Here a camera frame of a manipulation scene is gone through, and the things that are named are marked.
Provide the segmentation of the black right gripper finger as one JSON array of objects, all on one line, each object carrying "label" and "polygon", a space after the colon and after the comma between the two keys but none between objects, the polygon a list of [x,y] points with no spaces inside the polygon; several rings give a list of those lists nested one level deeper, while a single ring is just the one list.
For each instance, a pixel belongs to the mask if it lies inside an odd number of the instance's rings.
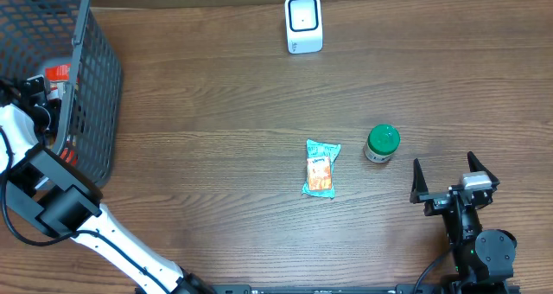
[{"label": "black right gripper finger", "polygon": [[417,204],[429,199],[429,190],[419,160],[413,162],[413,182],[410,192],[410,203]]},{"label": "black right gripper finger", "polygon": [[499,179],[488,168],[486,168],[480,162],[480,160],[477,158],[477,156],[472,151],[469,151],[467,153],[467,162],[468,162],[469,169],[470,169],[471,172],[482,171],[482,172],[485,172],[488,175],[489,179],[492,182],[492,188],[493,189],[497,188],[500,185]]}]

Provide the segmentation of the long orange pasta packet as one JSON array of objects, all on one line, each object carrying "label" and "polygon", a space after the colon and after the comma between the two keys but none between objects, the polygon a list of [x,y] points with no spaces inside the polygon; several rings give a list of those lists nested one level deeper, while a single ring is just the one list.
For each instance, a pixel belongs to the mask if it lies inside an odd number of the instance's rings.
[{"label": "long orange pasta packet", "polygon": [[[69,72],[71,65],[69,63],[45,69],[46,81],[49,93],[47,95],[48,103],[56,109],[61,109],[62,99],[68,92]],[[76,146],[76,137],[72,134],[67,135],[67,140],[60,157],[67,163],[75,166],[78,162],[78,154],[74,150]]]}]

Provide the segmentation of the green lid jar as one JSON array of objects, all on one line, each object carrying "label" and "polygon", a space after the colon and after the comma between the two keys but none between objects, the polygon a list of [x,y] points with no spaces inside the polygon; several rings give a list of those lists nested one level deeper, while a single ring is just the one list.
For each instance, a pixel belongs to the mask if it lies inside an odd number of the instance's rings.
[{"label": "green lid jar", "polygon": [[398,130],[392,125],[376,125],[370,131],[364,146],[365,157],[374,163],[386,163],[401,142]]}]

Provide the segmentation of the teal orange snack packet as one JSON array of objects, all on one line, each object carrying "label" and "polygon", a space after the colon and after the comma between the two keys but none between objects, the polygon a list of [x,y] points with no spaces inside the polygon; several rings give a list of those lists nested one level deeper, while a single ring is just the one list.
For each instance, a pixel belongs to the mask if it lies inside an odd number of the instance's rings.
[{"label": "teal orange snack packet", "polygon": [[302,186],[305,195],[333,199],[334,162],[341,151],[340,144],[327,144],[308,139],[306,141],[306,182]]}]

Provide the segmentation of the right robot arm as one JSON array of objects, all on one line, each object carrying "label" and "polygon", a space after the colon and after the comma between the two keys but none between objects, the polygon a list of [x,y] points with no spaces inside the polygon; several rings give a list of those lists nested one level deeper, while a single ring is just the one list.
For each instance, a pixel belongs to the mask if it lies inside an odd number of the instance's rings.
[{"label": "right robot arm", "polygon": [[[413,162],[410,202],[422,203],[426,216],[442,217],[449,247],[425,268],[412,293],[519,292],[517,286],[507,283],[514,275],[516,238],[506,230],[485,230],[478,216],[479,210],[493,203],[500,181],[473,152],[467,153],[467,162],[470,171],[442,193],[429,192],[419,161]],[[439,284],[423,285],[428,274],[449,255],[456,274],[441,278]]]}]

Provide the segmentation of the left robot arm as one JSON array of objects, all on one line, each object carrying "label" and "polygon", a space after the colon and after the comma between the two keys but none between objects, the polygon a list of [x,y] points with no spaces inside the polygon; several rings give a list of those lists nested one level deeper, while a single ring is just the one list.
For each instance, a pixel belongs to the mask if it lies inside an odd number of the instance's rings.
[{"label": "left robot arm", "polygon": [[138,284],[140,293],[212,293],[213,287],[146,246],[102,203],[99,188],[41,144],[49,119],[29,105],[41,85],[1,79],[1,214],[30,246],[65,240],[86,246]]}]

